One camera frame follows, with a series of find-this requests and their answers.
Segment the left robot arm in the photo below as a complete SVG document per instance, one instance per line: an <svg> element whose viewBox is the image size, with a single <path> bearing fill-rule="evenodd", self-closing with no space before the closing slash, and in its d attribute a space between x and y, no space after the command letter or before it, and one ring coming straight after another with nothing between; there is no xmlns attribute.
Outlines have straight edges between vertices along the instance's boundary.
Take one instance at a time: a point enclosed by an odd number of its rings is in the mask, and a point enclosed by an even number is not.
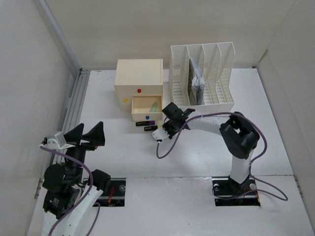
<svg viewBox="0 0 315 236"><path fill-rule="evenodd" d="M64 158L50 165L44 173L43 188L47 193L43 202L43 236L77 236L81 225L101 195L114 193L109 174L91 171L85 165L87 151L105 145L103 122L84 134L79 124L66 134L54 132L40 144L40 149Z"/></svg>

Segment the green highlighter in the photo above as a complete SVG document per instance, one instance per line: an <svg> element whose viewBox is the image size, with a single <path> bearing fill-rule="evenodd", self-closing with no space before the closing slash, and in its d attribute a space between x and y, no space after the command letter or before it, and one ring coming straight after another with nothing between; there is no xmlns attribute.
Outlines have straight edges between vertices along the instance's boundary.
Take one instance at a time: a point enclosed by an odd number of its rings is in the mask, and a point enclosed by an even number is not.
<svg viewBox="0 0 315 236"><path fill-rule="evenodd" d="M155 113L157 111L157 108L158 104L155 102L150 109L150 113Z"/></svg>

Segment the Canon guide booklet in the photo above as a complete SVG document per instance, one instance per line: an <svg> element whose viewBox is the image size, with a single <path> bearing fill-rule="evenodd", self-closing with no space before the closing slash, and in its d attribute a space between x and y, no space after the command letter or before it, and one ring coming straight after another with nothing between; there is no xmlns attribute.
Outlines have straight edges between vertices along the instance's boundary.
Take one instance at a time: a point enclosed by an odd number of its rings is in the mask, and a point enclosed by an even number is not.
<svg viewBox="0 0 315 236"><path fill-rule="evenodd" d="M191 106L204 104L204 89L206 81L203 78L203 72L194 60L189 58L189 76L188 76L188 97Z"/></svg>

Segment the cream drawer cabinet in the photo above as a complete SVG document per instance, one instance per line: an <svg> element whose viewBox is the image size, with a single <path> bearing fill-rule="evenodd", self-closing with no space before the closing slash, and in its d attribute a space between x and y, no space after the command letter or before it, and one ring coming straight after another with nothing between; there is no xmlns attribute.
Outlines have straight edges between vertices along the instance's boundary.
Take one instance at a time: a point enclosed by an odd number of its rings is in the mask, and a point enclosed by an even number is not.
<svg viewBox="0 0 315 236"><path fill-rule="evenodd" d="M117 62L114 87L120 108L131 114L133 121L152 121L163 118L163 60L120 59ZM154 103L157 111L150 113Z"/></svg>

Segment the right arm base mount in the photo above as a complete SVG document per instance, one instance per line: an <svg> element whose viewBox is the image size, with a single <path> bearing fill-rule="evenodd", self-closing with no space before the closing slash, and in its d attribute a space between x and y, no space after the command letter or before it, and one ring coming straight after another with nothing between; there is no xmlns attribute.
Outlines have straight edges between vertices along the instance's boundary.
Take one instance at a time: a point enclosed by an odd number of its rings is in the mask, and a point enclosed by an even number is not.
<svg viewBox="0 0 315 236"><path fill-rule="evenodd" d="M230 177L213 177L212 186L217 207L260 206L256 182L251 177L242 184L233 181Z"/></svg>

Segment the purple cap black highlighter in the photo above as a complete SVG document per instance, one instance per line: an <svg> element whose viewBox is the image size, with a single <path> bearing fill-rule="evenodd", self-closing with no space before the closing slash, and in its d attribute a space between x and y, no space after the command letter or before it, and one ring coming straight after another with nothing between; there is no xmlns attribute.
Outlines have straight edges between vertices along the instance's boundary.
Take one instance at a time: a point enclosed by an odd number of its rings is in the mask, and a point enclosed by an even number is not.
<svg viewBox="0 0 315 236"><path fill-rule="evenodd" d="M152 120L139 121L139 122L136 122L135 125L137 127L140 127L140 126L152 126L152 125L155 125L155 121L152 121Z"/></svg>

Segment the yellow cap black highlighter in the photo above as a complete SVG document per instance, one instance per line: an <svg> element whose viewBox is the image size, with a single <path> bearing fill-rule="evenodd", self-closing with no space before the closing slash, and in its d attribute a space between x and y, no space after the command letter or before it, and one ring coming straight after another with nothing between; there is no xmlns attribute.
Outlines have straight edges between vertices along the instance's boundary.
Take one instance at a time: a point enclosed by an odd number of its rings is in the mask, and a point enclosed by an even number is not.
<svg viewBox="0 0 315 236"><path fill-rule="evenodd" d="M146 127L144 127L144 131L145 131L145 132L148 132L148 131L155 131L155 130L157 130L158 128L159 128L158 125L146 126Z"/></svg>

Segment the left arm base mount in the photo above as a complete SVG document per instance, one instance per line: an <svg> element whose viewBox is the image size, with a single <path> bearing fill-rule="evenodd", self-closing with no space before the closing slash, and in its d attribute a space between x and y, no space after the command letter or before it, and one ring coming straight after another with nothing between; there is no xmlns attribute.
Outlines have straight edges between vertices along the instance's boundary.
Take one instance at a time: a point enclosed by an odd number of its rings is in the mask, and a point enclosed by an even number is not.
<svg viewBox="0 0 315 236"><path fill-rule="evenodd" d="M126 193L126 179L112 178L109 190L97 200L101 207L124 207Z"/></svg>

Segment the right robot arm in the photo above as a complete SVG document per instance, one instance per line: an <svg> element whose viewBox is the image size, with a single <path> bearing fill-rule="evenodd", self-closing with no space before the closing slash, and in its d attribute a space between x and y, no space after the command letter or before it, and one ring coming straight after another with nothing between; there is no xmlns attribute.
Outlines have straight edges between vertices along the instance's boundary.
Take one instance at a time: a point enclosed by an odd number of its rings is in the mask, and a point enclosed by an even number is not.
<svg viewBox="0 0 315 236"><path fill-rule="evenodd" d="M205 114L188 108L185 111L175 103L169 103L163 110L168 121L154 132L154 138L161 142L172 139L184 130L199 130L222 137L232 155L232 167L228 176L229 195L244 193L249 181L249 167L260 134L253 124L240 112Z"/></svg>

